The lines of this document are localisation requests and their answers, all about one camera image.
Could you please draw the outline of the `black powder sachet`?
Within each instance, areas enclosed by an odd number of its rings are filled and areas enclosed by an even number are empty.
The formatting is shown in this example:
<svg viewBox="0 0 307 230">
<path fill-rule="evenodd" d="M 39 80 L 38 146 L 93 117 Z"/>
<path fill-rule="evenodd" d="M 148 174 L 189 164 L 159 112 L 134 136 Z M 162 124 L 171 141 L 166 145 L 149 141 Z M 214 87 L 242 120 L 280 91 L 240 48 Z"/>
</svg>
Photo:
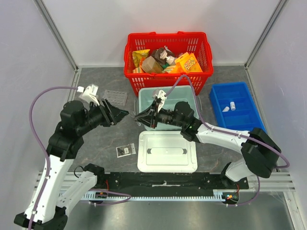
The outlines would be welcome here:
<svg viewBox="0 0 307 230">
<path fill-rule="evenodd" d="M 131 143 L 125 146 L 116 147 L 116 152 L 117 158 L 136 154 L 135 145 L 134 143 Z"/>
</svg>

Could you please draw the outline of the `white capped vial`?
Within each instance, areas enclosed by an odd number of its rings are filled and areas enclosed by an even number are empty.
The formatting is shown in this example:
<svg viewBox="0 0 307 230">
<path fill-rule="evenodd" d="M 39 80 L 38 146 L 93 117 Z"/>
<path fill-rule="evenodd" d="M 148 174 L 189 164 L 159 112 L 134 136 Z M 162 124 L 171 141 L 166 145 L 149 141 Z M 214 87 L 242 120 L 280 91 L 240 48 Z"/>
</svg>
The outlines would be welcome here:
<svg viewBox="0 0 307 230">
<path fill-rule="evenodd" d="M 222 112 L 228 112 L 230 110 L 230 108 L 228 107 L 228 106 L 226 106 L 223 110 L 222 110 Z"/>
<path fill-rule="evenodd" d="M 234 111 L 234 110 L 236 109 L 235 102 L 233 102 L 233 101 L 230 102 L 230 109 L 231 109 L 232 111 Z"/>
</svg>

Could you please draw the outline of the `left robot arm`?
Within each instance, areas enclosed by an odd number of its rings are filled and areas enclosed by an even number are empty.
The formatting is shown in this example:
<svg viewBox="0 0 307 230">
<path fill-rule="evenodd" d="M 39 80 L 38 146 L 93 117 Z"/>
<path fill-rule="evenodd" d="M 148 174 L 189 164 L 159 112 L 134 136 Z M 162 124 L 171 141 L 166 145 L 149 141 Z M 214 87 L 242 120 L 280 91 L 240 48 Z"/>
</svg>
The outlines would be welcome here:
<svg viewBox="0 0 307 230">
<path fill-rule="evenodd" d="M 101 105 L 91 103 L 89 110 L 81 101 L 65 103 L 61 121 L 48 141 L 45 168 L 34 199 L 25 212 L 15 216 L 14 223 L 30 230 L 64 229 L 80 199 L 90 189 L 101 188 L 106 182 L 104 168 L 90 163 L 77 181 L 60 194 L 68 169 L 84 144 L 83 136 L 98 126 L 116 125 L 128 114 L 107 100 Z"/>
</svg>

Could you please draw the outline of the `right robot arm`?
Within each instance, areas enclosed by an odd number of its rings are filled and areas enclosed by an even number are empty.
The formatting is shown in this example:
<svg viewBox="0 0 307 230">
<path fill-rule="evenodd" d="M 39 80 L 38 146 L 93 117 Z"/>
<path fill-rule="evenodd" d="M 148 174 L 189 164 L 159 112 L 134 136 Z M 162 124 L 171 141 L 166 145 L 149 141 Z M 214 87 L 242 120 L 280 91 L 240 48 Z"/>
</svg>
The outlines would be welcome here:
<svg viewBox="0 0 307 230">
<path fill-rule="evenodd" d="M 221 172 L 220 184 L 227 189 L 253 174 L 269 178 L 281 152 L 263 129 L 236 131 L 203 123 L 194 116 L 187 102 L 178 102 L 173 110 L 166 110 L 153 101 L 134 120 L 149 128 L 156 128 L 159 123 L 176 126 L 187 141 L 213 144 L 241 153 L 242 159 L 228 163 Z"/>
</svg>

